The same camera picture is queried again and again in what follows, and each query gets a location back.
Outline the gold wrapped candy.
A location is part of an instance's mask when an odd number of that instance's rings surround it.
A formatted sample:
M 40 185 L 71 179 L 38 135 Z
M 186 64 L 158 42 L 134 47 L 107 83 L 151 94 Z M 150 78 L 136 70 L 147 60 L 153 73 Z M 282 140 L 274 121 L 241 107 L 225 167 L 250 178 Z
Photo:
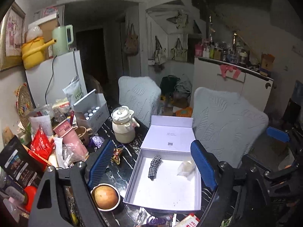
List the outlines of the gold wrapped candy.
M 123 149 L 124 149 L 124 147 L 117 147 L 117 148 L 114 148 L 114 150 L 113 150 L 113 155 L 112 155 L 111 161 L 116 163 L 117 165 L 120 164 L 120 160 L 121 160 L 120 155 L 122 154 Z

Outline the pink paper cup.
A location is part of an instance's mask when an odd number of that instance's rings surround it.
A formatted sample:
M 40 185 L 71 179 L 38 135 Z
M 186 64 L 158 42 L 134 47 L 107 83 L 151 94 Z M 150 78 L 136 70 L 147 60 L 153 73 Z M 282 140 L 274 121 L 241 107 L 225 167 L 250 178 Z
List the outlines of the pink paper cup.
M 63 144 L 71 145 L 71 147 L 76 151 L 76 154 L 84 158 L 87 157 L 88 150 L 83 145 L 75 129 L 71 126 L 67 119 L 55 126 L 53 131 L 59 138 L 63 139 Z

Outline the brown round fruit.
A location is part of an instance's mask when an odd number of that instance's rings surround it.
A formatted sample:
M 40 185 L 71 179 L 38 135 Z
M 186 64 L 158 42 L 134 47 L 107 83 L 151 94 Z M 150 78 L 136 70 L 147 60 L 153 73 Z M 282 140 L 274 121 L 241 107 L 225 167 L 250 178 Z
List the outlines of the brown round fruit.
M 100 186 L 94 192 L 94 198 L 97 206 L 108 210 L 113 208 L 119 201 L 117 192 L 110 186 Z

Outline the steel bowl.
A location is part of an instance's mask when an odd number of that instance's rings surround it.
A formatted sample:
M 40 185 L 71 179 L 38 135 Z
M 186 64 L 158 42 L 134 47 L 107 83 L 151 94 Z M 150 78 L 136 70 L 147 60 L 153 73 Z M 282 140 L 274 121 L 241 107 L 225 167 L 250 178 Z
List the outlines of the steel bowl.
M 101 183 L 95 186 L 90 194 L 95 206 L 101 212 L 113 211 L 121 202 L 120 193 L 111 184 Z

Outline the lavender open gift box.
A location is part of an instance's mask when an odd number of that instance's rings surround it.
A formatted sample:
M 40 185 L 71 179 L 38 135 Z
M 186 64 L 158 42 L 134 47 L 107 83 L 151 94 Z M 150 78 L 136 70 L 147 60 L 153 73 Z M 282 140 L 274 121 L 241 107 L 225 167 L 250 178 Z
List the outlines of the lavender open gift box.
M 201 209 L 199 170 L 190 181 L 177 175 L 181 163 L 191 158 L 191 143 L 195 140 L 192 125 L 189 117 L 152 116 L 124 196 L 126 205 L 164 213 Z M 160 156 L 162 163 L 152 181 L 148 170 L 155 156 Z

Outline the near light blue chair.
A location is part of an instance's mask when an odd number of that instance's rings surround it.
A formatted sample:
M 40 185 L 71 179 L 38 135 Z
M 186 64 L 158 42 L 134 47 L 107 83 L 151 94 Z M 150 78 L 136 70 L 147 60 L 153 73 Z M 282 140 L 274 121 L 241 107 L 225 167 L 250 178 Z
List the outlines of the near light blue chair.
M 192 117 L 195 138 L 233 168 L 241 166 L 242 157 L 269 124 L 268 116 L 240 94 L 204 87 L 194 93 Z

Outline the cream ceramic teapot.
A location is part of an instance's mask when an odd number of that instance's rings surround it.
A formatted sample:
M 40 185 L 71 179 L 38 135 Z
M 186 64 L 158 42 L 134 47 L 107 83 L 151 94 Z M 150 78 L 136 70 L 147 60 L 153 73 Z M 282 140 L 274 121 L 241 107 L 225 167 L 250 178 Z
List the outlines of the cream ceramic teapot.
M 122 144 L 128 144 L 135 139 L 135 128 L 140 127 L 134 118 L 135 112 L 128 106 L 120 106 L 111 114 L 112 129 L 116 140 Z

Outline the white carton with bottles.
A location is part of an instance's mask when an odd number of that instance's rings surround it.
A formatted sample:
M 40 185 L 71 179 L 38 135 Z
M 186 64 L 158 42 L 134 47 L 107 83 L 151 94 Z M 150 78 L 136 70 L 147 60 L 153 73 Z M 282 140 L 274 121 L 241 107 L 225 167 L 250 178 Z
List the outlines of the white carton with bottles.
M 87 129 L 91 128 L 95 135 L 109 117 L 109 110 L 103 93 L 93 89 L 73 105 L 77 124 Z

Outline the red chili snack bag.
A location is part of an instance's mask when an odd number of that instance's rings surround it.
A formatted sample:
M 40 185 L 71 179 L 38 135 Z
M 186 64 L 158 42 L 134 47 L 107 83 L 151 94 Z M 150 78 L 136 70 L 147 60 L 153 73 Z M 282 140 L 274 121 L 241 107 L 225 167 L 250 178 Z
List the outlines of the red chili snack bag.
M 53 137 L 48 138 L 44 133 L 41 126 L 39 126 L 30 145 L 31 151 L 45 160 L 49 159 L 49 156 L 53 152 L 55 143 Z

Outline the green white pouch bag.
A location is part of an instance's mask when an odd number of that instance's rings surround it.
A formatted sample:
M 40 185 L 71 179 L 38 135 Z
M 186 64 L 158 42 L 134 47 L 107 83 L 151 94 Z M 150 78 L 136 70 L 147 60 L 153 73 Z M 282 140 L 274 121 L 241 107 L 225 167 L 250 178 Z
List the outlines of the green white pouch bag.
M 71 106 L 73 106 L 84 96 L 80 80 L 77 76 L 74 77 L 69 85 L 63 89 L 63 92 L 66 95 Z

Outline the far light blue chair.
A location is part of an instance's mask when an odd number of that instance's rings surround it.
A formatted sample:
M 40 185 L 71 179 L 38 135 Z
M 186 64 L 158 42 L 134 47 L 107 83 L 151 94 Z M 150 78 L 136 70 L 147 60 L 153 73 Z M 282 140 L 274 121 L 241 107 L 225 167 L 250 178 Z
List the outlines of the far light blue chair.
M 118 80 L 119 104 L 135 112 L 136 120 L 150 127 L 160 110 L 161 89 L 150 77 L 121 76 Z

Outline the pink cloth on counter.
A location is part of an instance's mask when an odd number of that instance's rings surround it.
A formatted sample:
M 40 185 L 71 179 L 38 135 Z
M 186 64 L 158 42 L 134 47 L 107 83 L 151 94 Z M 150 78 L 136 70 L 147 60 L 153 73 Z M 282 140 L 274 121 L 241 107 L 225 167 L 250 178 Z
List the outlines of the pink cloth on counter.
M 231 72 L 233 73 L 232 75 L 232 79 L 238 79 L 241 70 L 238 69 L 235 66 L 231 66 L 231 65 L 220 65 L 220 71 L 221 71 L 221 76 L 225 79 L 226 78 L 226 73 L 227 72 Z

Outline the brown hanging bag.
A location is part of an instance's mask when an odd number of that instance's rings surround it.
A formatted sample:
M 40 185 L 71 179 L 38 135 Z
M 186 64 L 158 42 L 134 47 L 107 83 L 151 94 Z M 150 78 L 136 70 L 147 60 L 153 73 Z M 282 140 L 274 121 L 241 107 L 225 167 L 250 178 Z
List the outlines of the brown hanging bag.
M 123 46 L 123 52 L 126 55 L 137 55 L 139 52 L 138 35 L 135 32 L 134 24 L 128 24 L 126 30 L 126 38 Z

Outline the yellow enamel pot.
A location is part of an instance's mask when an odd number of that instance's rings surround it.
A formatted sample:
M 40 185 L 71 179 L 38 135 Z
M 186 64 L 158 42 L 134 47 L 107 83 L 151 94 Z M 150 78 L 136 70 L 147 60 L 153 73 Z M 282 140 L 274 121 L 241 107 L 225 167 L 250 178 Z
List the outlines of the yellow enamel pot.
M 22 61 L 24 68 L 28 70 L 45 61 L 45 49 L 55 43 L 55 39 L 45 43 L 43 37 L 36 37 L 35 39 L 24 43 L 22 45 Z

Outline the green electric kettle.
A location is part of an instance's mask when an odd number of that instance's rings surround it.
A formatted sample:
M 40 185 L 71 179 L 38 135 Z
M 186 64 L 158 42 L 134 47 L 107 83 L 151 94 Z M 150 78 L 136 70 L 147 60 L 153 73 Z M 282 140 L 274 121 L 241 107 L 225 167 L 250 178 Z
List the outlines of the green electric kettle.
M 59 26 L 53 29 L 52 38 L 56 41 L 52 46 L 54 56 L 69 52 L 69 45 L 73 43 L 73 26 Z

